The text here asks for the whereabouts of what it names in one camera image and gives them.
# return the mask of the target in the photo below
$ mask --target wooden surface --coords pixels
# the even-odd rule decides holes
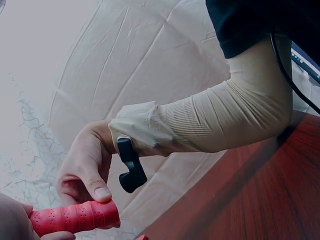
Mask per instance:
[[[320,240],[320,118],[228,150],[144,232],[149,240]]]

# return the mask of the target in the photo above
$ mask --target black shirt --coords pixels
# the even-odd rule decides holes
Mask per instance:
[[[234,0],[206,0],[206,7],[226,59],[250,48],[272,29],[252,9]]]
[[[318,0],[206,0],[217,39],[229,59],[276,27],[320,65]]]

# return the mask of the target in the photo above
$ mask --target perforated grip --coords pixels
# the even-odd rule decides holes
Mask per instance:
[[[82,204],[33,211],[30,220],[40,237],[59,231],[75,234],[96,228],[120,226],[119,212],[113,201],[86,201]]]

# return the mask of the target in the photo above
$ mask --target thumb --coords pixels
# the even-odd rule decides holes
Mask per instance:
[[[54,233],[46,234],[41,237],[41,240],[74,240],[76,236],[68,231],[57,231]]]
[[[111,200],[112,195],[98,172],[98,166],[87,166],[80,178],[94,200],[100,203]]]

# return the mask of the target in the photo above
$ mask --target arm sleeve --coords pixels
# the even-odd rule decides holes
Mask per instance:
[[[277,36],[291,76],[291,41]],[[228,59],[230,79],[173,103],[126,105],[110,122],[113,143],[128,137],[141,157],[214,153],[276,136],[292,115],[292,89],[268,37]]]

